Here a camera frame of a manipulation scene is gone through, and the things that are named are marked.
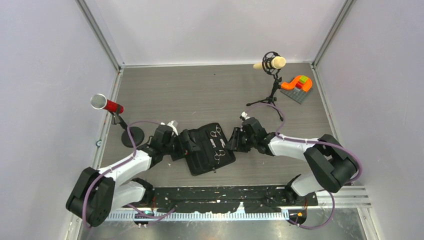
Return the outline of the black zip tool case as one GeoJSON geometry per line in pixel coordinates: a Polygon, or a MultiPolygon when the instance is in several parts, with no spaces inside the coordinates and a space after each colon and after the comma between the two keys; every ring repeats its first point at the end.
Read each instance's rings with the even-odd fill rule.
{"type": "MultiPolygon", "coordinates": [[[[208,172],[215,172],[217,169],[225,167],[236,161],[234,153],[227,150],[225,147],[226,155],[221,157],[220,162],[214,159],[214,147],[211,143],[210,131],[214,131],[216,125],[221,128],[221,125],[217,122],[209,123],[196,129],[188,129],[190,137],[200,147],[200,152],[194,152],[192,154],[184,156],[190,174],[192,176],[199,176],[208,172]]],[[[228,142],[222,128],[221,138],[226,143],[228,142]]],[[[221,146],[220,141],[214,138],[215,143],[221,146]]]]}

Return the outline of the silver scissors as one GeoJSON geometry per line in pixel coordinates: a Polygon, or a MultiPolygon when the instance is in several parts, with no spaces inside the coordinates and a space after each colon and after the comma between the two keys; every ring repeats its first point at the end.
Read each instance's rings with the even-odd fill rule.
{"type": "Polygon", "coordinates": [[[214,159],[217,161],[218,164],[220,163],[221,157],[224,157],[226,155],[224,140],[220,138],[219,142],[220,146],[215,143],[215,140],[211,140],[214,151],[214,159]]]}
{"type": "Polygon", "coordinates": [[[210,131],[210,136],[211,136],[211,139],[210,139],[210,141],[211,141],[211,143],[212,143],[212,146],[214,147],[214,148],[216,148],[217,147],[217,145],[216,145],[216,143],[215,143],[215,140],[214,140],[214,138],[217,138],[218,140],[219,140],[219,142],[220,142],[220,144],[221,144],[221,147],[222,148],[224,148],[225,147],[225,145],[224,145],[224,143],[223,143],[223,139],[221,138],[221,132],[222,132],[222,129],[218,126],[218,125],[216,125],[215,126],[215,130],[212,130],[212,131],[210,131]]]}

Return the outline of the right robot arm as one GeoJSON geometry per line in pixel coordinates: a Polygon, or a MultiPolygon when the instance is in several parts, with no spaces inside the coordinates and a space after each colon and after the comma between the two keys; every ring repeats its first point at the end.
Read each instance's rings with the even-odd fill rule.
{"type": "Polygon", "coordinates": [[[284,186],[283,194],[291,205],[299,205],[306,195],[314,192],[337,193],[361,173],[359,161],[332,135],[298,138],[268,132],[254,117],[243,118],[241,126],[233,129],[225,148],[243,153],[254,148],[264,155],[306,162],[311,172],[295,176],[284,186]]]}

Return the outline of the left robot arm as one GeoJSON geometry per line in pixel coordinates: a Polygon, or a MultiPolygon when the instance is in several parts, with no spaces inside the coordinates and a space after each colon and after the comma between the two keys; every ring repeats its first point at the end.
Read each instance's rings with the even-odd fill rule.
{"type": "Polygon", "coordinates": [[[149,142],[136,147],[129,156],[103,168],[85,168],[65,208],[86,226],[97,227],[118,208],[134,203],[148,207],[154,199],[154,187],[136,175],[153,168],[165,155],[181,159],[200,150],[188,130],[177,133],[171,123],[160,124],[149,142]]]}

